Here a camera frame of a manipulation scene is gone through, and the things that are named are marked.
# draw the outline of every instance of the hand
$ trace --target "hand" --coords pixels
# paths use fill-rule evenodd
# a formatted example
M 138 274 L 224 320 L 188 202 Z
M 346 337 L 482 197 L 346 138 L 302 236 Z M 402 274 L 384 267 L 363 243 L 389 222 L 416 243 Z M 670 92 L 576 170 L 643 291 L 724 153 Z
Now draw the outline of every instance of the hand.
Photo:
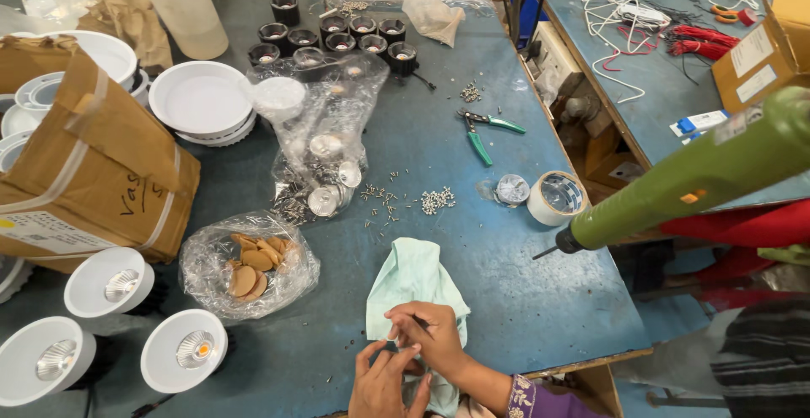
M 349 418 L 422 418 L 430 402 L 432 375 L 422 378 L 410 408 L 402 403 L 402 372 L 419 353 L 414 344 L 400 353 L 383 350 L 369 368 L 369 359 L 375 351 L 386 346 L 385 340 L 372 342 L 355 358 L 355 384 L 349 400 Z
M 400 337 L 400 347 L 421 346 L 422 359 L 450 380 L 470 363 L 456 327 L 455 312 L 449 305 L 411 301 L 386 312 L 394 324 L 388 339 Z

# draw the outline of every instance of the red tape roll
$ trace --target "red tape roll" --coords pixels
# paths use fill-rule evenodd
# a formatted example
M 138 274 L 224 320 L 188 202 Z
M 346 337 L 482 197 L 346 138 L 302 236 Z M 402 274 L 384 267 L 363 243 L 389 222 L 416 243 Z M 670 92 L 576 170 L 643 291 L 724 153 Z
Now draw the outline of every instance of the red tape roll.
M 755 22 L 759 21 L 759 16 L 756 15 L 756 12 L 752 9 L 742 9 L 739 13 L 737 13 L 737 18 L 740 19 L 746 27 L 751 26 Z

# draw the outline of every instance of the striped clothing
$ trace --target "striped clothing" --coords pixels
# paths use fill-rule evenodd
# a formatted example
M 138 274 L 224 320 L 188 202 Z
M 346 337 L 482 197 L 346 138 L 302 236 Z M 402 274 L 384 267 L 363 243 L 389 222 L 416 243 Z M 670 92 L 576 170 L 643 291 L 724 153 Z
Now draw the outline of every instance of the striped clothing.
M 711 365 L 734 418 L 810 416 L 810 299 L 749 306 L 720 353 L 749 357 Z

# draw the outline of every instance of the red cloth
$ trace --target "red cloth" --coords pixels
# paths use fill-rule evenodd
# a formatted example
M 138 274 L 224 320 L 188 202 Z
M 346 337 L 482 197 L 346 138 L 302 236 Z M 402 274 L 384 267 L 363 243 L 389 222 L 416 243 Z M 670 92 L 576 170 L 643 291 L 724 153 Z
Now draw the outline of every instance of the red cloth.
M 695 273 L 701 282 L 717 282 L 727 278 L 743 277 L 769 268 L 774 260 L 766 260 L 756 255 L 753 247 L 732 247 L 712 265 Z
M 787 247 L 810 241 L 810 199 L 676 218 L 661 232 L 742 247 Z
M 785 299 L 804 295 L 798 291 L 714 289 L 701 293 L 698 300 L 711 304 L 718 312 L 748 307 L 766 299 Z

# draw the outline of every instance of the embroidered sleeve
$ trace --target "embroidered sleeve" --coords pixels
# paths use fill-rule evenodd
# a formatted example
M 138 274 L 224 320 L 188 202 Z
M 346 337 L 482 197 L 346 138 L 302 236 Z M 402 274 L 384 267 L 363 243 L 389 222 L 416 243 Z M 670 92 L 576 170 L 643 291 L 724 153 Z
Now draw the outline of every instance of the embroidered sleeve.
M 537 386 L 520 375 L 512 375 L 512 393 L 506 418 L 532 418 Z

